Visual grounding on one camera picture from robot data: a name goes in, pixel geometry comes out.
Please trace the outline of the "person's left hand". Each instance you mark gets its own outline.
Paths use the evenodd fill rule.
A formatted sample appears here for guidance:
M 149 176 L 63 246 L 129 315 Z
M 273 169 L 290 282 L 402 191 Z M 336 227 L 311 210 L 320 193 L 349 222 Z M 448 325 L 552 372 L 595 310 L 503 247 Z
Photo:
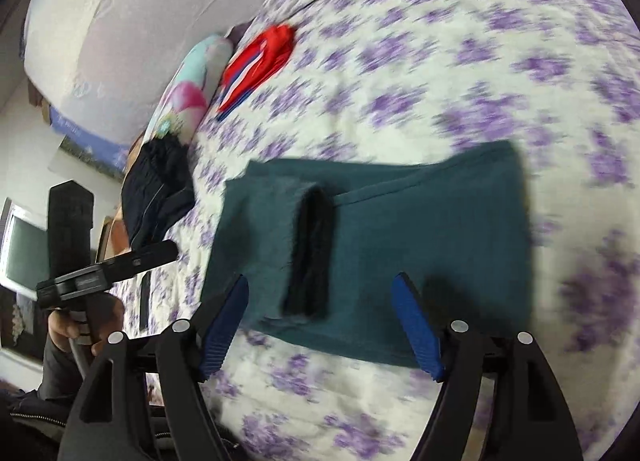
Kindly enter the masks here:
M 124 329 L 125 306 L 110 293 L 90 296 L 87 301 L 89 325 L 93 336 L 91 351 L 96 357 L 102 351 L 107 337 Z M 52 343 L 64 353 L 70 352 L 70 340 L 80 335 L 79 325 L 66 309 L 55 309 L 48 317 L 48 334 Z

